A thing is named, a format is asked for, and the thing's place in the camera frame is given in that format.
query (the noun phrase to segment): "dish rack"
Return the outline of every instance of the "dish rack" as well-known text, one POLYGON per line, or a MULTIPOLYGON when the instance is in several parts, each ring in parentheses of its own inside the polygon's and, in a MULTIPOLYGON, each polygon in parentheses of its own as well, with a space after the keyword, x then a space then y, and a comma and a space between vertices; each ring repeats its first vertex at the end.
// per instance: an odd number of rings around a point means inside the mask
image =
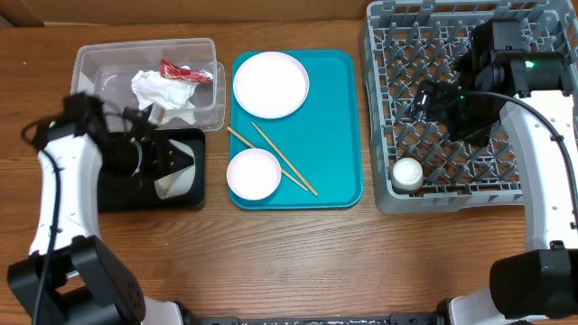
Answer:
POLYGON ((375 200, 383 212, 452 212, 523 204, 516 159, 500 124, 494 125, 488 146, 475 147, 449 141, 444 125, 407 115, 419 82, 457 79, 452 63, 470 48, 471 31, 492 18, 517 19, 528 51, 561 52, 574 90, 578 89, 578 22, 567 0, 369 4, 359 40, 375 200), (424 185, 412 195, 395 193, 390 179, 393 164, 405 157, 415 158, 424 168, 424 185))

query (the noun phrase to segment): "chopsticks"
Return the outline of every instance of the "chopsticks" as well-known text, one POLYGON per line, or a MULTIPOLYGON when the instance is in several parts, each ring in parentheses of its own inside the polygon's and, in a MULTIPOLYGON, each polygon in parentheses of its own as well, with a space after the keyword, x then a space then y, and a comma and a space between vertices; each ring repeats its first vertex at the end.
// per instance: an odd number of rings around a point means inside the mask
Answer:
POLYGON ((277 149, 275 144, 273 144, 273 142, 271 140, 269 140, 269 138, 265 135, 265 133, 263 133, 263 131, 261 131, 259 126, 257 126, 254 122, 251 122, 251 124, 261 134, 261 136, 263 136, 263 138, 269 143, 269 145, 271 145, 271 147, 273 147, 273 149, 277 152, 277 154, 279 154, 281 159, 283 159, 285 161, 285 163, 289 166, 289 168, 291 168, 291 170, 295 173, 295 175, 297 175, 297 177, 299 177, 299 179, 303 182, 303 184, 305 184, 305 186, 307 186, 307 188, 311 191, 311 193, 313 193, 314 196, 317 196, 317 190, 315 190, 313 188, 313 186, 311 186, 311 184, 297 171, 297 169, 289 162, 289 160, 284 156, 284 154, 282 154, 281 151, 279 149, 277 149))
MULTIPOLYGON (((255 148, 254 145, 252 145, 249 141, 247 141, 242 135, 240 135, 239 133, 237 133, 237 131, 233 130, 230 126, 227 126, 227 129, 229 132, 231 132, 237 139, 241 140, 241 142, 243 142, 244 144, 246 144, 249 148, 255 148)), ((295 179, 295 177, 291 176, 291 174, 289 172, 287 172, 286 170, 284 170, 283 168, 281 169, 281 172, 283 173, 283 175, 287 176, 287 178, 291 181, 293 181, 295 184, 299 185, 302 189, 307 190, 306 187, 303 186, 303 184, 301 184, 298 180, 295 179)))

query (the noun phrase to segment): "cardboard box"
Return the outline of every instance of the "cardboard box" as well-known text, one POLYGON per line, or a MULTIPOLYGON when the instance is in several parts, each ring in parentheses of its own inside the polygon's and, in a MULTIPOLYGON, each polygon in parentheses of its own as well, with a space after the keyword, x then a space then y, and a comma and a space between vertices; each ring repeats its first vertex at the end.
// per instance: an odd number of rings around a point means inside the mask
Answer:
POLYGON ((0 0, 14 25, 361 19, 369 0, 0 0))
POLYGON ((0 15, 0 28, 10 28, 12 24, 9 23, 3 16, 0 15))

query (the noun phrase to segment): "teal tray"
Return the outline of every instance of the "teal tray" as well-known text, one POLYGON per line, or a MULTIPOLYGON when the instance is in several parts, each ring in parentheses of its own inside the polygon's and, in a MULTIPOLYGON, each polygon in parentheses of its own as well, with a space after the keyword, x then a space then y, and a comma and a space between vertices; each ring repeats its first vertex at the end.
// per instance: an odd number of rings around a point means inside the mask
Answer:
MULTIPOLYGON (((233 79, 241 64, 258 53, 243 53, 235 60, 233 79)), ((284 53, 300 61, 309 75, 309 94, 303 105, 290 116, 259 118, 246 112, 231 90, 231 127, 255 147, 274 154, 281 167, 298 179, 251 125, 255 122, 319 196, 313 196, 283 176, 275 193, 266 199, 243 200, 232 191, 230 197, 242 209, 351 207, 363 194, 353 61, 347 53, 338 50, 284 53)), ((230 136, 229 160, 245 149, 245 144, 230 136)))

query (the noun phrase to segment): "white bowl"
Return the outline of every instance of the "white bowl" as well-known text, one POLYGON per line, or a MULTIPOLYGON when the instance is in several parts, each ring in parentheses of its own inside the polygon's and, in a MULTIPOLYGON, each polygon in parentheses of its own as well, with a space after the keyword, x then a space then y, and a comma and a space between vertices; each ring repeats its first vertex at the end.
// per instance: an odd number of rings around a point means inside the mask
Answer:
POLYGON ((227 184, 245 200, 262 200, 281 182, 281 165, 268 151, 246 149, 228 163, 227 184))
POLYGON ((237 102, 249 114, 280 118, 299 108, 309 93, 309 76, 296 58, 285 53, 259 53, 243 62, 233 79, 237 102))

